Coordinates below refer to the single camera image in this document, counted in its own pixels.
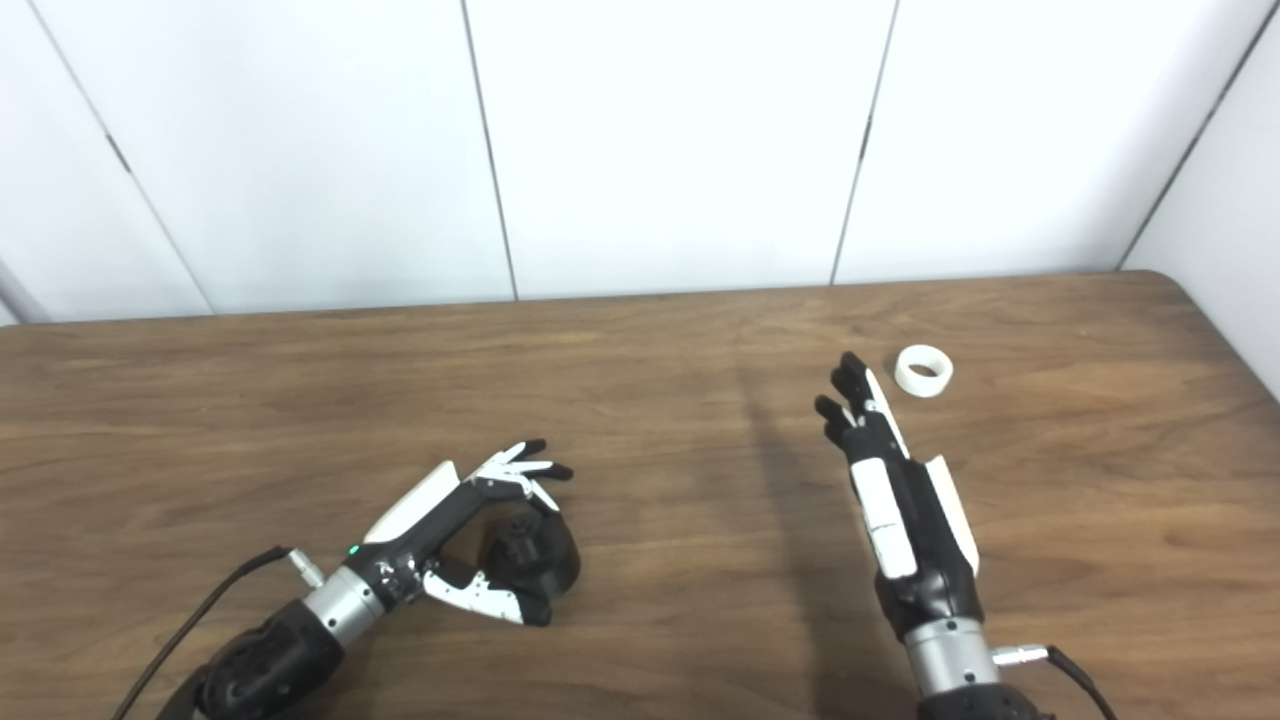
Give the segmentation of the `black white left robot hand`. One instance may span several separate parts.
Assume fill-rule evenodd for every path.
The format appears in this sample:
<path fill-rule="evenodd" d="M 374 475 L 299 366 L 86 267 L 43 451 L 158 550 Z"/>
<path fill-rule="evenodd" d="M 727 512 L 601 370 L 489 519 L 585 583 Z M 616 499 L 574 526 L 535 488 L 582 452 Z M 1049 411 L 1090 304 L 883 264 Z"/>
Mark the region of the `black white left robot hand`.
<path fill-rule="evenodd" d="M 513 624 L 549 625 L 549 600 L 443 553 L 445 544 L 492 505 L 521 502 L 544 518 L 559 516 L 559 505 L 541 483 L 571 480 L 573 471 L 540 459 L 545 448 L 544 439 L 518 442 L 493 454 L 466 477 L 454 462 L 440 462 L 371 525 L 349 551 L 344 569 L 358 578 L 362 593 L 380 614 L 429 597 Z"/>

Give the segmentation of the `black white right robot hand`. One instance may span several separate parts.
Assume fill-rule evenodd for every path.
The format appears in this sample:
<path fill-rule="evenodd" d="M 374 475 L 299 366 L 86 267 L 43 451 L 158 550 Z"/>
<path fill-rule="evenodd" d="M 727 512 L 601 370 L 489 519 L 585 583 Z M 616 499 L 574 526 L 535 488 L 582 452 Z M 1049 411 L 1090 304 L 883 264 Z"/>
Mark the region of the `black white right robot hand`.
<path fill-rule="evenodd" d="M 909 452 L 874 372 L 854 352 L 829 375 L 838 393 L 815 397 L 826 438 L 847 466 L 877 569 L 876 597 L 895 635 L 937 621 L 983 623 L 977 544 L 942 457 Z"/>

